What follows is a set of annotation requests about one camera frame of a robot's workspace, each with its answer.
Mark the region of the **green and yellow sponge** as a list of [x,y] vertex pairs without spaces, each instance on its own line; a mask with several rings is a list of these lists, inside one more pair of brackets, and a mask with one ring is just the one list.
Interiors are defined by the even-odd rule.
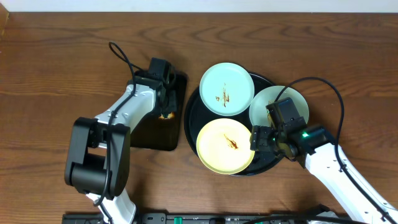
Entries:
[[175,117],[175,113],[171,112],[168,114],[162,114],[159,116],[159,119],[173,119]]

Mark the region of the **pale green plate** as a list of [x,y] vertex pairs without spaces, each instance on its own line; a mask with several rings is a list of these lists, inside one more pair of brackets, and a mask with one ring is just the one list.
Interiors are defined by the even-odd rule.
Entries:
[[[261,90],[252,100],[249,107],[249,119],[253,126],[267,126],[270,127],[270,117],[267,112],[266,106],[273,103],[277,95],[281,92],[284,86],[270,86]],[[303,116],[305,122],[309,120],[309,107],[305,98],[293,88],[287,88],[280,96],[280,100],[290,97],[299,113]]]

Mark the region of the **yellow plate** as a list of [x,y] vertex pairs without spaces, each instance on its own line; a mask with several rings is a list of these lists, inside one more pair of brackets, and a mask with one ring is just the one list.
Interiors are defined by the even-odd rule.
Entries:
[[220,118],[200,130],[196,149],[201,162],[213,172],[237,174],[254,159],[250,150],[251,132],[239,121]]

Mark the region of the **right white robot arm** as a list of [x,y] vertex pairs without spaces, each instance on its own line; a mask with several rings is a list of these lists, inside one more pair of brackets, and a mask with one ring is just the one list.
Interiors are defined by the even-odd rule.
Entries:
[[254,126],[250,143],[253,151],[297,161],[332,193],[352,220],[397,223],[397,209],[356,170],[323,126]]

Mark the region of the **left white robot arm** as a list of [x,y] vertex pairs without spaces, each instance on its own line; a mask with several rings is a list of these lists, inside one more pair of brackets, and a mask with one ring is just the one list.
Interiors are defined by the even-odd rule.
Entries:
[[136,206],[129,198],[131,133],[149,115],[178,110],[178,85],[141,79],[129,81],[122,96],[94,118],[78,118],[72,127],[65,183],[91,199],[104,223],[132,223]]

